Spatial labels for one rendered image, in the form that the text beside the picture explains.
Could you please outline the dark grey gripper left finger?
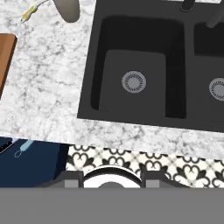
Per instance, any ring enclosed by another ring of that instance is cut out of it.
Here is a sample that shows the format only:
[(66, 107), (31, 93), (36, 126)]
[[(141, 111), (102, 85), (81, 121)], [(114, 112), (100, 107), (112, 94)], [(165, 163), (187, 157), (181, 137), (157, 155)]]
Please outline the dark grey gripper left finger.
[(39, 187), (83, 188), (84, 173), (82, 171), (63, 171), (57, 178), (45, 182)]

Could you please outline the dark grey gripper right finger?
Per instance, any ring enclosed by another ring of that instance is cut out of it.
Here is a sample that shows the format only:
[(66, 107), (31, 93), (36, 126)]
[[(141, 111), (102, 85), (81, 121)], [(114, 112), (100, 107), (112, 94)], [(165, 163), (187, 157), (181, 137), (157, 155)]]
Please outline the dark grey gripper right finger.
[(142, 188), (186, 188), (186, 185), (170, 180), (162, 171), (141, 171)]

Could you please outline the wooden cutting board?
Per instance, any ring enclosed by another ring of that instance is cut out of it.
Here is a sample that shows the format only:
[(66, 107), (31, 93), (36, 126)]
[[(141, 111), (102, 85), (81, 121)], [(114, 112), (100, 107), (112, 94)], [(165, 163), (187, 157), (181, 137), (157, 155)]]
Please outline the wooden cutting board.
[(14, 34), (0, 33), (0, 98), (4, 90), (17, 40)]

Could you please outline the dark blue cupboard door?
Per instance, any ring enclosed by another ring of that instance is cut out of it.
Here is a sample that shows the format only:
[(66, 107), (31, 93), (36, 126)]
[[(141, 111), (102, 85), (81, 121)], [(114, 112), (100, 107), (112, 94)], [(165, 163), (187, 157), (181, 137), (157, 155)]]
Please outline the dark blue cupboard door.
[(55, 179), (66, 168), (69, 144), (0, 136), (0, 187), (34, 187)]

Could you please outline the white and black round thing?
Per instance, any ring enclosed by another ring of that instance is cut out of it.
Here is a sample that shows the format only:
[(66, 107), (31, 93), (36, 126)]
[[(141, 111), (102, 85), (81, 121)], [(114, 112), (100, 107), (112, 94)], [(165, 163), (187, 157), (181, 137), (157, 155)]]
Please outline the white and black round thing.
[(84, 175), (85, 188), (122, 187), (140, 188), (142, 180), (128, 168), (118, 165), (102, 165)]

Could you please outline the black double sink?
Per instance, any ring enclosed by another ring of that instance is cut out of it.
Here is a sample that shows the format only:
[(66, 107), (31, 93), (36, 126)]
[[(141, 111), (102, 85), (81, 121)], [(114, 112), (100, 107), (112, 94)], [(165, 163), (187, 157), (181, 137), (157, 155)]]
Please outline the black double sink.
[(221, 0), (96, 0), (78, 118), (224, 133)]

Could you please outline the dark grey tap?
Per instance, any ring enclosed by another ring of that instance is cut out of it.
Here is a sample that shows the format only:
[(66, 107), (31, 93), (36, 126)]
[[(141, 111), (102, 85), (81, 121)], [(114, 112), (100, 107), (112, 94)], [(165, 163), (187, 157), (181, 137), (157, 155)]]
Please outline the dark grey tap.
[[(196, 0), (184, 0), (180, 6), (183, 12), (189, 12)], [(219, 8), (214, 15), (206, 21), (208, 28), (214, 28), (224, 18), (224, 0), (220, 0)]]

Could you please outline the yellow handled peeler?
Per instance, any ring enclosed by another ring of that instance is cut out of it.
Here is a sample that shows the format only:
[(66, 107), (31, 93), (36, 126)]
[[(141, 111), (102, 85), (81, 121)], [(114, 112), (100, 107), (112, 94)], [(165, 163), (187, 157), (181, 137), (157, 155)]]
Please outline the yellow handled peeler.
[(23, 14), (20, 22), (23, 24), (24, 22), (28, 21), (31, 18), (32, 14), (38, 10), (39, 6), (44, 4), (47, 1), (48, 0), (41, 0), (39, 3), (36, 3), (35, 5), (33, 5), (27, 12)]

